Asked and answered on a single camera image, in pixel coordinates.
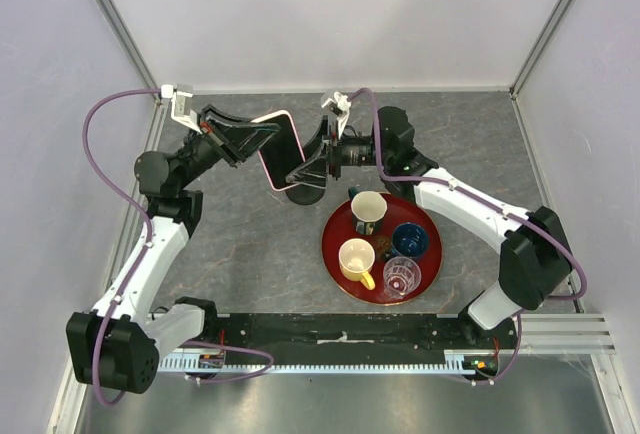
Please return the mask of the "pink smartphone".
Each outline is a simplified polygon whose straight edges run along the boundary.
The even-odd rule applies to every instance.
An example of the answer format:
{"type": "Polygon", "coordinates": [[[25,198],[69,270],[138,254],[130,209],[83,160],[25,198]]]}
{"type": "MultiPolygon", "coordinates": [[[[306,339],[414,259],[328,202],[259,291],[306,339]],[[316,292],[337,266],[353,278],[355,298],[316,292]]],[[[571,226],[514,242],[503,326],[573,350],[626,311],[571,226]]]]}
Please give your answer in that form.
{"type": "Polygon", "coordinates": [[[291,114],[279,110],[252,120],[252,123],[277,124],[279,131],[259,150],[259,157],[271,188],[285,191],[296,186],[286,176],[305,162],[305,155],[291,114]]]}

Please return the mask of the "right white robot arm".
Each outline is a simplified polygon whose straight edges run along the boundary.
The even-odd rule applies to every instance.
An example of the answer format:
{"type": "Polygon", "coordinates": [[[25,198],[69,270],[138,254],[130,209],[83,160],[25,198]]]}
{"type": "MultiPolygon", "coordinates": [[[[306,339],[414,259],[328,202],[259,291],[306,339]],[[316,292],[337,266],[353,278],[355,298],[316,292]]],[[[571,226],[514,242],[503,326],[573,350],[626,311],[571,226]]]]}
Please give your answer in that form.
{"type": "Polygon", "coordinates": [[[391,193],[448,218],[498,253],[497,281],[470,302],[468,316],[458,322],[465,345],[483,346],[500,322],[537,309],[581,270],[553,210],[512,206],[454,177],[415,148],[415,129],[404,110],[380,108],[369,136],[337,130],[336,125],[319,130],[308,159],[286,169],[287,181],[323,188],[346,166],[375,165],[391,193]]]}

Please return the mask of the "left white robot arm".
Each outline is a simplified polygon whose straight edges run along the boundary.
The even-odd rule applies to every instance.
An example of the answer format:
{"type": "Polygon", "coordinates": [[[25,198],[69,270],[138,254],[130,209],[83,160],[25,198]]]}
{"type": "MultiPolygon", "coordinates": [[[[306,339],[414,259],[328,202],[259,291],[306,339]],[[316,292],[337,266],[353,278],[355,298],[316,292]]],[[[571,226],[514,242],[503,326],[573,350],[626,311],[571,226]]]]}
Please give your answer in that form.
{"type": "Polygon", "coordinates": [[[237,167],[280,130],[207,107],[174,152],[146,151],[134,174],[147,205],[139,211],[143,229],[130,257],[103,297],[66,325],[76,379],[92,385],[97,400],[115,405],[107,389],[141,394],[160,362],[193,342],[208,347],[220,338],[214,302],[182,297],[156,320],[151,304],[169,267],[192,238],[203,210],[203,194],[190,184],[220,161],[237,167]]]}

